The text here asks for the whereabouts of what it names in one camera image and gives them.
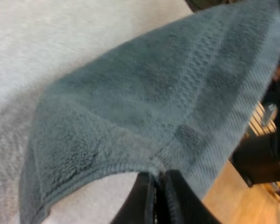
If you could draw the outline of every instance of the towel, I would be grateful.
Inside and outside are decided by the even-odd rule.
[[[280,5],[214,7],[66,75],[41,96],[20,181],[21,223],[86,183],[181,171],[201,198],[280,59]]]

